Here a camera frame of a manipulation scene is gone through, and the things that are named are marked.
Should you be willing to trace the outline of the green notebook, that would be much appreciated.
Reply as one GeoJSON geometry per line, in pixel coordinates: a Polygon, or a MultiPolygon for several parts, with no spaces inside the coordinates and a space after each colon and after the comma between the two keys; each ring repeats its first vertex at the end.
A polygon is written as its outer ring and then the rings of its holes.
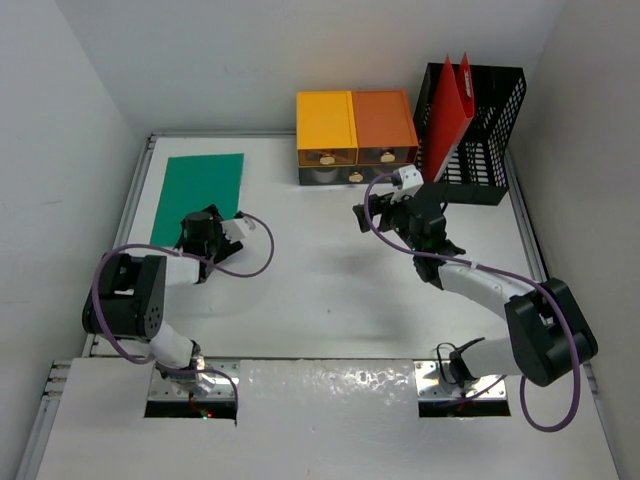
{"type": "Polygon", "coordinates": [[[181,221],[215,205],[224,219],[238,211],[244,154],[170,157],[151,231],[150,244],[173,247],[181,221]]]}

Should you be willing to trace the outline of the orange drawer box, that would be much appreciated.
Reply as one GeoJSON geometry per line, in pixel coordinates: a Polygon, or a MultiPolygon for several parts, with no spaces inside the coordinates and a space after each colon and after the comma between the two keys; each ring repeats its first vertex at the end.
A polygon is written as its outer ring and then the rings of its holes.
{"type": "Polygon", "coordinates": [[[410,164],[418,139],[405,89],[352,94],[359,165],[410,164]]]}

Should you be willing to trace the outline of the grey bottom drawer box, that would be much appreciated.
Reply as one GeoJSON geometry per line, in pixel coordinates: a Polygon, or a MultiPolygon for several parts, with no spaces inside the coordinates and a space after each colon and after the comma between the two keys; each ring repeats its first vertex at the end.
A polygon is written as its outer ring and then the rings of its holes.
{"type": "Polygon", "coordinates": [[[376,176],[404,167],[404,164],[353,165],[336,167],[299,167],[301,186],[368,184],[376,176]]]}

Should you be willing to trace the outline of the red folder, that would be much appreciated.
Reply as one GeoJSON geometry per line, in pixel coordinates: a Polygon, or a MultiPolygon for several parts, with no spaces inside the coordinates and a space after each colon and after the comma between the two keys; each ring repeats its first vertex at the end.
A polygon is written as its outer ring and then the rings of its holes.
{"type": "Polygon", "coordinates": [[[474,115],[475,98],[468,55],[463,55],[457,68],[447,56],[426,125],[422,165],[426,182],[437,182],[441,178],[474,115]]]}

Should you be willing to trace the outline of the yellow drawer box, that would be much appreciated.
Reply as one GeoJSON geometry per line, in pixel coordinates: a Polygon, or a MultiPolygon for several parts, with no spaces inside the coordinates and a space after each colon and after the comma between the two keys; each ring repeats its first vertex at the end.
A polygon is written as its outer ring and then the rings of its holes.
{"type": "Polygon", "coordinates": [[[296,141],[299,167],[355,165],[358,141],[352,92],[298,92],[296,141]]]}

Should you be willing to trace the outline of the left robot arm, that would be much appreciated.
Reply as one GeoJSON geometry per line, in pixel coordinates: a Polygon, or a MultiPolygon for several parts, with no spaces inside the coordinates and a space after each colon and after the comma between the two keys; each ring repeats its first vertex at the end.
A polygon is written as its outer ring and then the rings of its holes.
{"type": "Polygon", "coordinates": [[[124,356],[121,340],[146,345],[148,361],[193,377],[204,367],[200,347],[164,319],[166,289],[205,282],[217,264],[242,250],[242,240],[254,228],[244,214],[224,219],[211,205],[185,215],[171,249],[153,247],[135,256],[130,251],[144,246],[130,244],[105,254],[83,309],[84,330],[107,339],[124,356]]]}

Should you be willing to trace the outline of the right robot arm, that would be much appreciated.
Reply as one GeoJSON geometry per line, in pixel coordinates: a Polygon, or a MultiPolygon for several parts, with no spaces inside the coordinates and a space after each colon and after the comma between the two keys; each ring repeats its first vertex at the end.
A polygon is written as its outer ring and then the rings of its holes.
{"type": "Polygon", "coordinates": [[[457,293],[505,320],[507,337],[473,339],[454,348],[441,375],[460,388],[485,375],[523,375],[545,387],[591,360],[598,343],[570,288],[551,278],[537,283],[473,266],[446,234],[439,203],[422,194],[395,199],[372,194],[354,206],[362,232],[374,216],[380,232],[394,232],[411,252],[418,276],[457,293]]]}

